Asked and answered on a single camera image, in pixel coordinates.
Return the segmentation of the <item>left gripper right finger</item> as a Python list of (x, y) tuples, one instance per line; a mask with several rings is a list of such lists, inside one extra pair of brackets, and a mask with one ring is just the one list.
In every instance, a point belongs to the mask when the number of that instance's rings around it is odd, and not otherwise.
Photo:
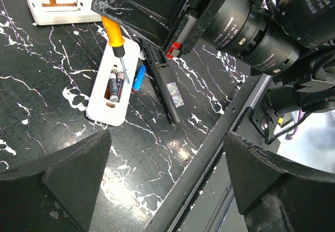
[(334, 231), (334, 174), (228, 132), (224, 139), (238, 212), (248, 231)]

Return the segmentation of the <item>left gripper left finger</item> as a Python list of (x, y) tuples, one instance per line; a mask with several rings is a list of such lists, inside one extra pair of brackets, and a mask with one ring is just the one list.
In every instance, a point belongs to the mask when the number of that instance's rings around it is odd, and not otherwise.
[(1, 172), (1, 231), (89, 231), (111, 143), (102, 130)]

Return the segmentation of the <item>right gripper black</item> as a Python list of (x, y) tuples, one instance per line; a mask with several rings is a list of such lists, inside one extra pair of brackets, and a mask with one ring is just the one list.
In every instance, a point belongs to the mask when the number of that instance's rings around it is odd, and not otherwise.
[(239, 59), (262, 49), (264, 0), (93, 0), (91, 9), (169, 59), (189, 53), (200, 39)]

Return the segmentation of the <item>orange handled screwdriver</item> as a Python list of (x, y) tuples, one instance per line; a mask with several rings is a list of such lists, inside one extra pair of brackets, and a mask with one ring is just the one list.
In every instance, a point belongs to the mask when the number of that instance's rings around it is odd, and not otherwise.
[(120, 25), (105, 16), (102, 16), (102, 23), (108, 36), (108, 44), (112, 47), (115, 57), (118, 57), (120, 59), (126, 82), (130, 84), (130, 80), (123, 59), (125, 55), (125, 40), (122, 36)]

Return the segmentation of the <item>black remote blue batteries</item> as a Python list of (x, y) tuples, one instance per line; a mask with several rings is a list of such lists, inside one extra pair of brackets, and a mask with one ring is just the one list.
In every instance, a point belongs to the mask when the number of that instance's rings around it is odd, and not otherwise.
[(171, 122), (176, 124), (189, 118), (186, 100), (179, 89), (176, 72), (161, 51), (139, 40), (144, 57), (157, 85), (158, 94), (168, 112)]

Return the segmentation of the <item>blue battery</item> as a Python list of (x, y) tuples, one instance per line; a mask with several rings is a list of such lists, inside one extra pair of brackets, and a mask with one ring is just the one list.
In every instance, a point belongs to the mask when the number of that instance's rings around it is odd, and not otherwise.
[(138, 68), (138, 71), (136, 73), (136, 77), (135, 77), (134, 82), (133, 82), (132, 91), (134, 93), (138, 93), (140, 91), (145, 72), (146, 72), (146, 66), (141, 65)]

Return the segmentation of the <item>white remote black batteries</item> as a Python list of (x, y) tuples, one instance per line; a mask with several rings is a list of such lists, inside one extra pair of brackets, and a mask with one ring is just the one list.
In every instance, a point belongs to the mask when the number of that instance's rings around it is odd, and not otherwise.
[(112, 47), (107, 44), (104, 49), (86, 109), (86, 116), (91, 120), (111, 126), (120, 126), (125, 121), (137, 63), (140, 56), (140, 46), (135, 41), (125, 39), (124, 49), (124, 62), (130, 82), (124, 83), (119, 102), (111, 102), (105, 97), (111, 71), (113, 69), (120, 72), (122, 71), (122, 65), (119, 58), (114, 56)]

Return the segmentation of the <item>white remote orange batteries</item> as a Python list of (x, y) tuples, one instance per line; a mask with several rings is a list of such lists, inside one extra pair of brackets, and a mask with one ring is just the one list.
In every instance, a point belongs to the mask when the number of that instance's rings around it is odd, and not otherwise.
[(27, 0), (35, 23), (39, 26), (95, 23), (102, 21), (91, 10), (92, 0)]

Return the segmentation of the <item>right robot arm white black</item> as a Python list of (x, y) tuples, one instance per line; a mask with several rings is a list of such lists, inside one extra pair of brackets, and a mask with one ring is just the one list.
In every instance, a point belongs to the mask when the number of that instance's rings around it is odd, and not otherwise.
[(93, 0), (92, 10), (169, 59), (203, 40), (271, 76), (277, 114), (334, 109), (334, 0)]

